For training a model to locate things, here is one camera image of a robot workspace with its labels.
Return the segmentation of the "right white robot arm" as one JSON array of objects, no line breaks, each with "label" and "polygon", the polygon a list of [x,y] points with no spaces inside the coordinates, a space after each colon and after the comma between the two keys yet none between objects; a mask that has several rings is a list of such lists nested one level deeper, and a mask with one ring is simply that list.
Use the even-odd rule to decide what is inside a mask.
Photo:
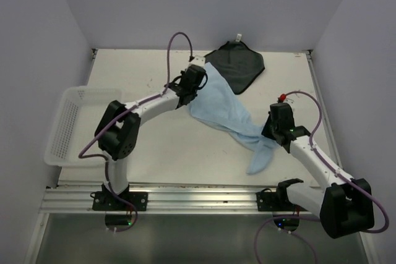
[{"label": "right white robot arm", "polygon": [[296,205],[311,212],[333,239],[374,226],[369,183],[354,179],[337,166],[305,127],[296,126],[289,104],[270,105],[262,135],[275,140],[297,159],[319,185],[313,189],[298,178],[279,182],[272,199],[279,208],[289,210]]}]

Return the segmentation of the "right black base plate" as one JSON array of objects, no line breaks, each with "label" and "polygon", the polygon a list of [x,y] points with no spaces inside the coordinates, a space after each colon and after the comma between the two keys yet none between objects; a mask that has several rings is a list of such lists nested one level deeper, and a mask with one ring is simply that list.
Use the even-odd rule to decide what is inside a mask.
[{"label": "right black base plate", "polygon": [[307,211],[289,201],[284,187],[277,187],[275,190],[264,188],[256,192],[256,204],[258,211]]}]

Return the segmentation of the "aluminium mounting rail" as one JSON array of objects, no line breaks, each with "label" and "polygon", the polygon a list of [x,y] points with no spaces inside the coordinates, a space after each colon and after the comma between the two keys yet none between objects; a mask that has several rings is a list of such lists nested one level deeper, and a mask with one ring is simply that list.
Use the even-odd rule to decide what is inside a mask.
[{"label": "aluminium mounting rail", "polygon": [[[147,193],[143,215],[253,215],[258,213],[256,192],[264,186],[131,184],[133,192]],[[99,184],[65,184],[46,189],[40,213],[89,214]]]}]

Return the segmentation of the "light blue towel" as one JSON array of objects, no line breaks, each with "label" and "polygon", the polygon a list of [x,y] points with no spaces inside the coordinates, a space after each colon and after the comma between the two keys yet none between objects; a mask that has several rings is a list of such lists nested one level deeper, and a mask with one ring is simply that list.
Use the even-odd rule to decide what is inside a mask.
[{"label": "light blue towel", "polygon": [[205,125],[227,132],[253,156],[248,175],[262,172],[270,163],[277,143],[262,135],[264,126],[256,125],[251,113],[231,90],[228,82],[211,63],[205,64],[207,83],[188,104],[190,115]]}]

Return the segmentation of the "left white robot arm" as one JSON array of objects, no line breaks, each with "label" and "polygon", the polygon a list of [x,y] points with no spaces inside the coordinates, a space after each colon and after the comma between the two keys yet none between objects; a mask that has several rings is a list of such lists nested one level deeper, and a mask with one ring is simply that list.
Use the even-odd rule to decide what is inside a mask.
[{"label": "left white robot arm", "polygon": [[191,64],[168,84],[165,92],[126,104],[114,100],[108,105],[95,131],[95,140],[105,156],[105,187],[109,191],[106,201],[112,208],[122,210],[128,204],[127,160],[136,146],[140,127],[163,113],[188,105],[207,79],[203,67]]}]

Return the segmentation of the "dark grey towel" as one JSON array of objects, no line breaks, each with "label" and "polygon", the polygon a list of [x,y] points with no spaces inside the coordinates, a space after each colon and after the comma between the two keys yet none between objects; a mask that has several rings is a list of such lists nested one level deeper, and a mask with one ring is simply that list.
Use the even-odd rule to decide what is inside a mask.
[{"label": "dark grey towel", "polygon": [[264,58],[242,41],[227,41],[224,45],[205,55],[227,81],[235,95],[244,93],[265,71]]}]

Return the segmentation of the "white plastic basket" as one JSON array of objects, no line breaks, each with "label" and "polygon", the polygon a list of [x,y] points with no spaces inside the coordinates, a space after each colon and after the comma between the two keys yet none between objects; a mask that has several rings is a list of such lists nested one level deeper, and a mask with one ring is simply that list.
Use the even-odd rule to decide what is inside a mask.
[{"label": "white plastic basket", "polygon": [[80,159],[78,155],[94,138],[109,103],[123,97],[124,92],[118,88],[78,86],[64,91],[49,134],[45,163],[69,168],[102,166],[102,158]]}]

